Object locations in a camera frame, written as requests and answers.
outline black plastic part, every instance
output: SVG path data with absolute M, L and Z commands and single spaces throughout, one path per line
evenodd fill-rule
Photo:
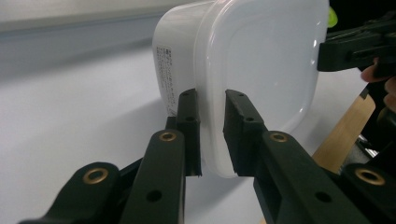
M 388 35 L 393 32 L 396 32 L 394 19 L 329 33 L 326 42 L 320 44 L 318 70 L 332 72 L 368 66 L 373 64 L 374 57 L 384 57 L 385 69 L 378 76 L 392 75 L 385 72 L 394 68 L 396 46 L 391 40 L 394 37 Z
M 132 187 L 132 184 L 134 183 L 134 178 L 136 177 L 142 160 L 143 159 L 135 161 L 134 163 L 120 170 L 121 186 L 123 190 L 127 190 Z
M 184 136 L 176 130 L 152 135 L 121 224 L 183 223 Z
M 200 122 L 195 89 L 182 92 L 178 98 L 176 126 L 186 142 L 186 176 L 202 175 Z
M 275 140 L 277 134 L 285 141 Z M 292 136 L 263 133 L 260 159 L 281 195 L 279 202 L 271 202 L 279 204 L 278 212 L 271 214 L 274 223 L 370 223 Z M 265 175 L 267 172 L 259 171 L 257 178 L 268 178 Z M 255 190 L 267 191 L 268 187 Z
M 248 97 L 239 91 L 227 90 L 224 138 L 239 176 L 254 176 L 260 137 L 267 131 L 262 117 Z
M 88 182 L 84 180 L 84 176 L 89 178 Z M 100 177 L 104 179 L 95 183 Z M 104 162 L 92 163 L 75 172 L 46 215 L 40 219 L 23 221 L 21 224 L 110 223 L 114 219 L 120 193 L 118 168 Z
M 346 195 L 373 223 L 396 223 L 396 180 L 392 176 L 372 166 L 349 164 L 340 181 Z
M 244 93 L 227 90 L 226 98 L 224 136 L 233 167 L 255 176 L 267 223 L 370 223 L 292 136 L 263 127 Z M 254 144 L 243 143 L 246 133 Z

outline yellow sticker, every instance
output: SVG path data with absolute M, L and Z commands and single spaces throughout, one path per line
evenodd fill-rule
M 329 21 L 327 23 L 327 27 L 333 28 L 338 22 L 337 14 L 335 11 L 330 7 L 329 8 Z

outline brass insert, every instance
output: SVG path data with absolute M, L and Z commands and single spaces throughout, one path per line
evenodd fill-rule
M 176 137 L 177 136 L 174 133 L 162 133 L 160 135 L 160 139 L 164 142 L 172 142 Z
M 82 180 L 84 183 L 92 185 L 92 184 L 98 184 L 105 180 L 108 176 L 108 170 L 105 168 L 93 168 L 89 170 L 87 173 L 85 173 L 84 177 L 82 177 Z
M 287 142 L 288 137 L 283 133 L 271 133 L 270 138 L 276 142 Z
M 365 169 L 365 168 L 358 168 L 355 170 L 355 175 L 363 180 L 364 182 L 367 182 L 372 185 L 377 185 L 377 186 L 382 186 L 385 185 L 385 179 L 378 173 Z

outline screw hole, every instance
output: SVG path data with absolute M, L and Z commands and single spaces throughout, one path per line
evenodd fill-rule
M 367 173 L 367 172 L 362 172 L 361 173 L 364 177 L 366 177 L 367 179 L 370 180 L 378 180 L 378 177 L 376 177 L 376 175 L 373 175 L 371 173 Z
M 151 203 L 156 203 L 161 199 L 162 196 L 163 195 L 159 190 L 153 190 L 148 193 L 146 199 Z
M 176 139 L 176 135 L 174 133 L 163 133 L 160 135 L 160 139 L 164 142 L 170 142 Z
M 104 181 L 108 176 L 108 170 L 105 168 L 93 168 L 82 177 L 85 184 L 93 185 Z
M 287 142 L 288 141 L 288 137 L 282 133 L 273 133 L 270 135 L 270 137 L 272 140 L 274 140 L 276 142 Z
M 317 192 L 315 197 L 317 197 L 317 199 L 323 203 L 330 203 L 332 201 L 332 197 L 330 197 L 330 195 L 325 192 Z
M 186 121 L 192 122 L 192 121 L 195 121 L 195 118 L 194 118 L 194 117 L 187 117 L 187 118 L 186 118 Z
M 365 168 L 356 169 L 355 175 L 362 181 L 372 185 L 382 186 L 386 182 L 382 175 Z

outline white plastic container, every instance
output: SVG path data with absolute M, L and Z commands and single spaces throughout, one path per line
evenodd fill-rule
M 324 41 L 327 0 L 218 0 L 168 11 L 153 52 L 170 116 L 198 91 L 201 151 L 209 169 L 234 176 L 223 137 L 225 91 L 247 94 L 270 130 L 289 132 L 310 106 Z

